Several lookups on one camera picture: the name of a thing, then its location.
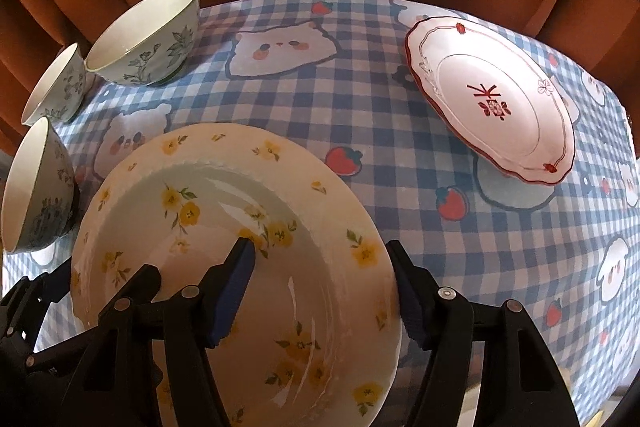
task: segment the plate rim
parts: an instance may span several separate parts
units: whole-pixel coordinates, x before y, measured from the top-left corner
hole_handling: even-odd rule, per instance
[[[560,176],[558,178],[558,181],[556,182],[547,182],[544,180],[530,180],[530,179],[526,179],[524,176],[522,176],[519,172],[516,171],[511,171],[503,166],[501,166],[489,153],[485,152],[484,150],[482,150],[481,148],[479,148],[478,146],[472,144],[471,142],[469,142],[468,139],[466,139],[464,136],[462,136],[462,134],[460,133],[460,131],[458,131],[458,129],[455,128],[455,126],[453,126],[453,124],[449,121],[449,119],[446,117],[446,115],[444,114],[443,110],[440,108],[440,105],[438,104],[438,102],[436,100],[434,100],[424,89],[424,87],[422,86],[422,79],[420,76],[418,76],[417,72],[414,70],[414,67],[412,65],[412,53],[411,53],[411,49],[409,48],[409,37],[411,36],[411,34],[417,30],[418,26],[420,26],[421,24],[427,22],[427,21],[431,21],[433,19],[459,19],[460,21],[466,24],[468,23],[473,23],[473,24],[478,24],[480,26],[482,26],[480,23],[475,23],[473,21],[468,21],[466,19],[463,19],[462,17],[443,17],[443,16],[436,16],[436,17],[429,17],[428,19],[423,19],[421,21],[418,21],[414,24],[414,26],[409,29],[409,31],[406,33],[405,37],[404,37],[404,51],[406,53],[406,58],[407,58],[407,65],[409,67],[409,71],[411,71],[411,74],[414,78],[414,82],[416,84],[416,86],[418,87],[418,90],[420,90],[420,93],[423,95],[423,97],[425,97],[427,99],[427,101],[431,104],[431,107],[433,107],[435,109],[435,111],[437,112],[437,114],[439,115],[439,117],[442,119],[442,121],[444,121],[444,123],[449,127],[449,129],[453,132],[453,134],[459,138],[466,146],[468,146],[470,149],[472,149],[473,151],[475,151],[477,154],[484,156],[484,158],[486,158],[487,160],[489,160],[497,169],[499,169],[501,172],[504,172],[505,174],[511,175],[511,176],[515,176],[516,178],[519,178],[521,181],[523,181],[526,184],[531,184],[531,185],[548,185],[548,186],[555,186],[560,184],[569,174],[569,172],[572,171],[572,169],[574,168],[574,162],[575,162],[575,133],[573,130],[573,125],[571,124],[571,117],[569,117],[569,115],[566,115],[566,119],[569,122],[569,126],[571,127],[572,130],[572,135],[574,136],[574,139],[572,140],[574,142],[574,152],[573,152],[573,156],[571,159],[571,162],[568,165],[568,168],[566,170],[566,172],[564,172],[562,174],[562,176]],[[492,31],[491,28],[487,28],[486,26],[482,26],[482,28]],[[504,38],[504,36],[500,35],[500,33],[495,32],[498,36]],[[531,57],[529,57],[529,55],[527,55],[527,57],[531,60],[531,62],[533,63],[533,65],[535,65],[535,67],[537,67],[543,74],[544,76],[548,79],[548,75],[542,70],[542,68],[540,68],[539,65],[537,65],[535,63],[535,61],[533,61],[533,59]]]

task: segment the red strawberry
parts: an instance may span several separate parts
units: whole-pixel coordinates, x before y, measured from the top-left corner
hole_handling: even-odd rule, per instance
[[[78,167],[78,169],[76,169],[76,175],[75,175],[76,183],[78,185],[82,184],[85,176],[86,176],[86,167],[84,165],[81,165]]]
[[[351,147],[335,147],[324,158],[324,163],[338,176],[354,176],[362,170],[362,153]]]
[[[469,211],[465,193],[457,187],[441,187],[436,190],[436,208],[442,219],[459,221]]]
[[[553,328],[560,320],[562,320],[562,305],[559,300],[555,300],[546,309],[546,326]]]
[[[334,4],[326,1],[318,1],[313,3],[311,13],[314,15],[327,15],[334,11]]]

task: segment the bowl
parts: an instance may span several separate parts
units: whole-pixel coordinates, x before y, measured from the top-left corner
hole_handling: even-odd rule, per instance
[[[6,179],[0,230],[8,253],[41,250],[73,224],[79,191],[65,146],[49,119],[27,132]]]
[[[119,163],[74,245],[74,315],[96,325],[145,263],[162,276],[155,300],[166,299],[223,262],[238,237],[254,242],[255,269],[229,335],[207,351],[232,425],[369,426],[401,342],[391,262],[349,187],[268,131],[194,124]],[[166,375],[161,346],[154,360]],[[166,377],[157,393],[162,424],[175,425]]]
[[[71,44],[40,77],[24,106],[22,124],[31,126],[41,116],[63,122],[70,120],[84,97],[85,79],[78,44]]]
[[[123,86],[169,80],[193,48],[200,0],[142,0],[118,17],[89,51],[87,71]]]

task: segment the bowl rim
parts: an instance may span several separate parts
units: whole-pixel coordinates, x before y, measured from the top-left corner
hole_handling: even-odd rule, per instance
[[[71,48],[73,48],[73,51],[70,52],[70,56],[67,58],[65,66],[62,68],[62,70],[64,70],[68,66],[69,62],[71,62],[71,59],[73,58],[75,52],[78,50],[78,43],[77,42],[74,42],[73,44],[69,44],[66,48],[64,48],[60,52],[60,54],[56,58],[53,59],[53,61],[49,65],[49,67],[40,76],[40,78],[37,81],[36,85],[33,87],[33,90],[29,94],[29,98],[27,99],[27,103],[24,104],[24,109],[22,110],[22,116],[20,117],[20,123],[22,125],[28,125],[27,122],[31,119],[31,117],[34,114],[36,114],[36,112],[39,110],[40,106],[47,100],[47,97],[49,96],[49,93],[51,92],[51,89],[53,89],[53,86],[56,85],[56,82],[57,82],[58,78],[60,77],[60,75],[58,75],[56,77],[56,79],[51,83],[51,85],[49,86],[49,89],[47,89],[45,94],[42,95],[42,99],[36,104],[36,107],[33,108],[33,111],[31,111],[29,116],[25,116],[25,113],[27,112],[27,108],[29,107],[29,102],[31,102],[31,99],[34,97],[34,93],[36,92],[36,89],[38,88],[38,84],[41,83],[42,79],[46,76],[47,73],[49,73],[49,70],[53,67],[54,64],[56,64],[58,61],[62,62],[63,59],[61,57],[63,55],[65,55],[65,53],[68,52],[69,49],[71,49]]]
[[[132,46],[129,51],[126,51],[125,53],[123,53],[122,55],[118,56],[117,58],[114,58],[111,62],[108,62],[107,64],[101,65],[99,68],[90,68],[88,65],[88,60],[89,57],[91,56],[91,52],[95,49],[95,47],[100,43],[100,39],[111,29],[113,28],[118,22],[120,22],[128,13],[130,13],[132,10],[134,10],[135,8],[137,8],[138,6],[140,6],[141,4],[147,2],[149,0],[140,0],[137,3],[135,3],[133,6],[131,6],[129,9],[126,10],[126,12],[124,12],[123,14],[121,14],[116,20],[114,20],[108,27],[107,29],[105,29],[105,31],[103,31],[100,36],[96,39],[96,41],[94,42],[94,45],[91,46],[91,49],[89,50],[89,52],[86,54],[86,58],[84,59],[84,68],[86,71],[90,72],[90,73],[98,73],[100,70],[103,70],[104,68],[108,68],[109,66],[112,66],[113,64],[115,64],[117,61],[121,60],[124,57],[127,57],[127,55],[131,54],[135,49],[138,48],[138,46],[140,44],[142,44],[143,42],[147,41],[149,38],[153,37],[154,35],[158,34],[169,22],[175,20],[177,17],[179,17],[180,15],[182,15],[184,13],[184,11],[191,6],[191,4],[193,3],[193,1],[195,0],[190,0],[187,4],[185,4],[185,6],[177,13],[175,14],[173,17],[171,17],[170,19],[166,20],[164,23],[162,23],[162,25],[156,29],[155,31],[149,33],[149,35],[147,35],[144,39],[140,40],[139,42],[137,42],[134,46]]]
[[[38,160],[38,169],[36,170],[36,175],[35,175],[35,177],[33,179],[33,185],[31,185],[31,192],[30,192],[30,195],[29,195],[29,202],[27,203],[27,206],[26,206],[25,211],[24,211],[24,215],[22,216],[22,223],[20,225],[20,232],[18,232],[17,239],[16,239],[15,244],[13,245],[13,248],[11,250],[9,250],[9,248],[7,248],[6,234],[4,233],[4,227],[5,227],[4,217],[2,217],[0,219],[0,235],[2,235],[2,246],[6,250],[7,253],[14,253],[18,248],[18,244],[20,243],[20,237],[22,237],[22,232],[24,231],[24,222],[25,222],[25,219],[27,217],[27,213],[29,212],[29,208],[31,206],[31,203],[33,202],[33,193],[34,193],[34,189],[35,189],[35,186],[36,186],[36,181],[38,180],[38,175],[40,174],[40,170],[42,169],[42,160],[44,159],[44,152],[45,152],[45,149],[47,147],[47,143],[49,142],[49,134],[53,130],[53,126],[52,126],[51,121],[49,120],[49,118],[47,118],[46,116],[41,116],[40,118],[38,118],[35,121],[35,123],[31,127],[31,129],[27,131],[27,134],[29,134],[36,127],[36,124],[41,120],[46,120],[47,121],[47,132],[46,132],[45,137],[44,137],[44,144],[42,146],[42,150],[40,151],[40,159]],[[10,187],[11,173],[14,171],[15,159],[18,157],[18,154],[20,153],[20,149],[21,149],[21,147],[23,145],[25,147],[27,147],[29,145],[27,142],[25,142],[24,138],[22,139],[22,143],[20,143],[20,146],[18,147],[18,150],[15,153],[14,161],[12,162],[11,168],[9,169],[9,174],[6,177],[6,181],[5,181],[5,185],[4,185],[4,197],[2,197],[2,209],[0,210],[0,215],[1,216],[5,216],[6,215],[5,205],[8,205],[8,203],[7,203],[8,200],[7,200],[7,197],[6,197],[6,191],[7,191],[7,188]]]

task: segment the cartoon bear print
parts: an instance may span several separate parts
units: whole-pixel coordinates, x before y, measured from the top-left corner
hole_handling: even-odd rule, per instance
[[[555,186],[527,184],[482,156],[474,159],[474,178],[482,199],[504,210],[532,212],[547,206],[556,194]]]
[[[229,78],[263,78],[291,73],[334,58],[338,42],[310,20],[255,32],[238,32],[226,62]]]
[[[620,336],[611,362],[614,372],[619,370],[623,363],[630,363],[636,354],[635,329],[633,324],[629,324]]]
[[[571,123],[575,123],[578,120],[578,118],[580,118],[580,109],[578,109],[578,106],[575,105],[575,102],[566,93],[566,91],[564,90],[564,87],[561,86],[560,82],[558,82],[558,79],[556,78],[555,75],[551,76],[551,83],[556,88],[556,91],[560,95],[560,98],[562,98],[564,107],[566,107],[566,110],[569,112],[569,118],[571,119]]]
[[[587,92],[591,95],[591,98],[598,104],[604,105],[605,94],[604,88],[599,80],[593,78],[586,71],[582,72],[582,85],[587,89]]]
[[[629,206],[636,206],[636,204],[638,204],[638,176],[636,173],[636,166],[619,163],[618,168],[620,169],[622,183],[625,185],[626,204]]]
[[[396,13],[398,22],[407,28],[413,28],[415,23],[431,17],[460,17],[455,12],[419,2],[390,0],[392,12]]]
[[[613,240],[607,248],[596,279],[596,286],[600,287],[600,300],[603,304],[611,302],[618,295],[625,278],[628,254],[629,247],[621,237]]]
[[[171,105],[161,103],[153,109],[117,114],[111,119],[94,160],[94,173],[100,179],[138,147],[164,133]]]

